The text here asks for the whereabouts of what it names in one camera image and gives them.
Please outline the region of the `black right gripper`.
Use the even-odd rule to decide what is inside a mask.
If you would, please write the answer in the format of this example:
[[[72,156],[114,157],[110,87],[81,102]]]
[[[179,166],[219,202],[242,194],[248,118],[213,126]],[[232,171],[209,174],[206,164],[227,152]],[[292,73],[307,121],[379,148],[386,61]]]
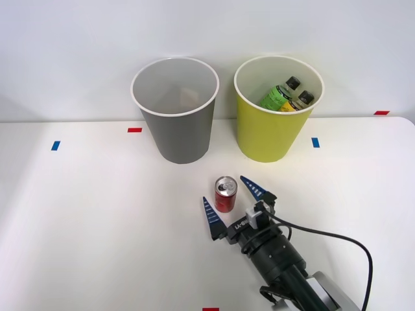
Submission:
[[[257,201],[254,207],[246,209],[244,217],[227,228],[206,197],[202,198],[204,210],[213,241],[227,238],[230,244],[238,243],[242,249],[255,249],[281,235],[280,227],[284,225],[275,223],[260,209],[263,207],[265,211],[275,214],[277,197],[244,176],[240,176],[240,180]]]

